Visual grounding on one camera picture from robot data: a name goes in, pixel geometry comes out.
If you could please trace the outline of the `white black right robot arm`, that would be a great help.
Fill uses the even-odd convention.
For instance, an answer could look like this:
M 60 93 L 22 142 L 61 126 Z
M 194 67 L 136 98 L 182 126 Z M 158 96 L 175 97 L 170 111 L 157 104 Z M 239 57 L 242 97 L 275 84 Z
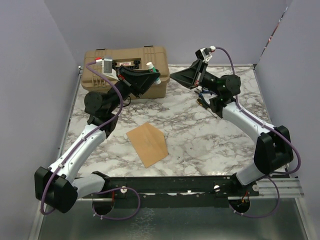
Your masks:
M 283 125 L 275 127 L 263 122 L 237 103 L 241 92 L 241 78 L 235 74 L 217 77 L 207 72 L 207 63 L 201 59 L 190 67 L 172 73 L 170 78 L 188 89 L 198 86 L 214 93 L 209 100 L 213 113 L 227 120 L 247 134 L 255 144 L 253 162 L 235 174 L 229 189 L 240 196 L 252 182 L 269 175 L 290 163 L 293 156 L 289 130 Z

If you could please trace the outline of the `brown paper envelope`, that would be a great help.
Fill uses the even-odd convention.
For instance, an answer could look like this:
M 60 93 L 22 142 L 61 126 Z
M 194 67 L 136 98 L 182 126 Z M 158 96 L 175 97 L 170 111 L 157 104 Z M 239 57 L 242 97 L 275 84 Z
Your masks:
M 145 168 L 168 156 L 164 133 L 146 122 L 126 133 Z

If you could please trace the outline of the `green white glue stick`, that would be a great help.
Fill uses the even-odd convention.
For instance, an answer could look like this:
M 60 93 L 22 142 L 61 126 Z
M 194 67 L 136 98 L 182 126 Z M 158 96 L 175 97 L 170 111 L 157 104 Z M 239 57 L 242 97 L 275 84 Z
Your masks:
M 147 63 L 146 63 L 146 66 L 147 66 L 149 72 L 151 72 L 151 73 L 156 73 L 156 72 L 157 72 L 155 66 L 153 65 L 153 63 L 152 63 L 151 61 L 150 61 L 150 62 L 147 62 Z M 154 83 L 155 83 L 156 85 L 159 85 L 159 84 L 161 83 L 160 78 L 158 77 L 158 78 L 154 81 Z

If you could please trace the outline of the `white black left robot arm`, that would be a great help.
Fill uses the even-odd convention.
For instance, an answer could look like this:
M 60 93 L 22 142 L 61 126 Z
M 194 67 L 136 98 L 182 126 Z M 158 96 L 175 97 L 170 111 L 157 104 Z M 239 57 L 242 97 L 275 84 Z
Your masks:
M 84 98 L 84 111 L 89 115 L 87 125 L 71 147 L 49 167 L 39 167 L 34 174 L 35 196 L 40 200 L 40 212 L 45 206 L 61 213 L 68 212 L 76 200 L 91 194 L 103 198 L 111 190 L 108 177 L 98 171 L 77 178 L 78 171 L 115 129 L 124 100 L 137 98 L 149 90 L 160 77 L 158 70 L 130 70 L 121 66 L 118 81 L 108 92 L 90 91 Z

